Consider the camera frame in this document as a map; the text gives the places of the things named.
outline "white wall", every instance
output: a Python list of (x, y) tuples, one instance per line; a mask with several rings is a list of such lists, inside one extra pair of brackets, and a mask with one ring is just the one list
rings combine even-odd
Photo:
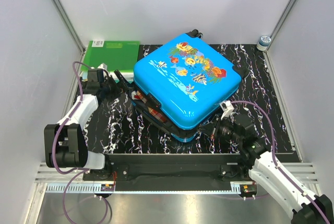
[(333, 14), (333, 0), (298, 0), (269, 50), (304, 158), (332, 201)]
[(0, 216), (21, 223), (80, 53), (51, 0), (0, 0)]
[(256, 43), (289, 0), (61, 0), (85, 45), (92, 39), (166, 43), (197, 28), (208, 43)]

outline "blue lid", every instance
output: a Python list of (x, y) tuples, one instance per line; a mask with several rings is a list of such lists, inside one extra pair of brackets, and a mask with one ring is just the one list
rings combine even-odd
[(182, 34), (136, 63), (134, 82), (181, 129), (193, 129), (234, 94), (241, 77), (200, 38)]

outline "small jar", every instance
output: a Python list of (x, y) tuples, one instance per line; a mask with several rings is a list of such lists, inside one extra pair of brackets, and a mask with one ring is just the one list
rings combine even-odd
[(256, 45), (256, 48), (260, 51), (265, 51), (270, 45), (271, 38), (269, 36), (261, 36), (259, 42)]

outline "blue suitcase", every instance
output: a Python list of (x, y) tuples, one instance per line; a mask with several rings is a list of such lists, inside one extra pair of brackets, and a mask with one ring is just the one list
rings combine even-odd
[(201, 37), (196, 29), (184, 33), (134, 67), (134, 89), (143, 97), (132, 97), (136, 110), (181, 142), (196, 136), (245, 75)]

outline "black marble mat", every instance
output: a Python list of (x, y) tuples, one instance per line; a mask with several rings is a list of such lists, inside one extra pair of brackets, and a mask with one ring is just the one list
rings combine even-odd
[[(278, 153), (291, 153), (292, 147), (278, 100), (269, 77), (263, 53), (255, 45), (211, 45), (236, 66), (247, 66), (249, 76), (242, 89), (231, 100), (247, 100), (257, 103), (268, 114), (275, 129)], [(140, 47), (142, 57), (159, 45)], [(252, 106), (240, 104), (237, 113), (248, 114), (256, 131), (267, 143), (271, 142), (269, 124)], [(105, 154), (226, 154), (236, 153), (237, 145), (229, 140), (211, 141), (204, 134), (183, 144), (155, 128), (133, 108), (127, 95), (115, 101), (104, 101), (94, 112), (83, 129), (88, 149)]]

